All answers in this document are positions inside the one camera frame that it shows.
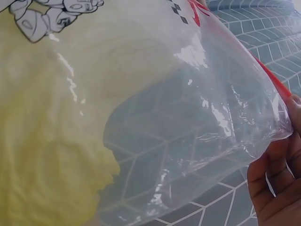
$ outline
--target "cartoon print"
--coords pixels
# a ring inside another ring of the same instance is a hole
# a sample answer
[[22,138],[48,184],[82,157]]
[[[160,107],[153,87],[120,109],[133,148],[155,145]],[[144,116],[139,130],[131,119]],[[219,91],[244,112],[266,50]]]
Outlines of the cartoon print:
[[[49,10],[43,14],[30,9],[32,2],[48,6]],[[61,32],[78,16],[93,13],[103,4],[103,0],[14,0],[8,9],[22,33],[35,43],[53,32]]]

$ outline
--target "finger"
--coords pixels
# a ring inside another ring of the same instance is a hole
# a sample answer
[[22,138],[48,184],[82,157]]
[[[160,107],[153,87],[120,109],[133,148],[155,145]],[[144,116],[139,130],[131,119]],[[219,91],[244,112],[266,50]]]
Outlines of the finger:
[[294,177],[301,178],[301,138],[296,132],[290,137],[286,162]]
[[283,192],[295,181],[295,178],[286,166],[288,139],[272,142],[266,155],[268,158],[267,177],[275,195]]
[[288,102],[287,108],[294,129],[301,134],[301,99],[297,95],[292,95]]
[[257,215],[260,215],[264,207],[274,199],[265,178],[267,167],[268,159],[264,153],[250,164],[247,173],[249,193]]

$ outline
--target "geometric patterned floor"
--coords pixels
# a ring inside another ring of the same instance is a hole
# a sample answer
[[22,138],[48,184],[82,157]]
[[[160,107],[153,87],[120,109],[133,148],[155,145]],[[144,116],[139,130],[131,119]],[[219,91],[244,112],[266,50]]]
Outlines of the geometric patterned floor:
[[[291,0],[209,0],[207,4],[292,93],[301,95],[301,15]],[[119,154],[116,158],[123,163],[128,156]],[[246,171],[247,167],[236,171],[187,205],[144,226],[257,226]],[[131,205],[122,211],[139,210]],[[108,224],[106,217],[110,216],[101,215],[102,226],[117,225]]]

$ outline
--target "hand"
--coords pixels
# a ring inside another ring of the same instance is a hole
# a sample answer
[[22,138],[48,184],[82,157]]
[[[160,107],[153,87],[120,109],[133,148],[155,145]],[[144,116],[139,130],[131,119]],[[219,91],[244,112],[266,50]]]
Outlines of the hand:
[[[250,164],[247,174],[259,226],[301,225],[300,98],[290,97],[287,107],[295,133],[271,143],[262,157]],[[266,175],[275,196],[269,190]]]

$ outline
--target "red zipper seal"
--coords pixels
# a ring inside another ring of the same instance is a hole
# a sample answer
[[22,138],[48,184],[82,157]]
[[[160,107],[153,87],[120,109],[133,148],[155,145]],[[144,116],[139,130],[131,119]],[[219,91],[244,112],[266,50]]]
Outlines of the red zipper seal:
[[289,97],[292,95],[292,93],[290,92],[290,90],[259,59],[257,59],[256,57],[254,57],[254,58],[257,60],[257,62],[263,68],[263,70],[265,71],[265,73],[272,80],[274,86],[276,87],[276,89],[277,89],[279,95],[281,96],[281,98],[283,99],[283,101],[285,103],[287,103]]

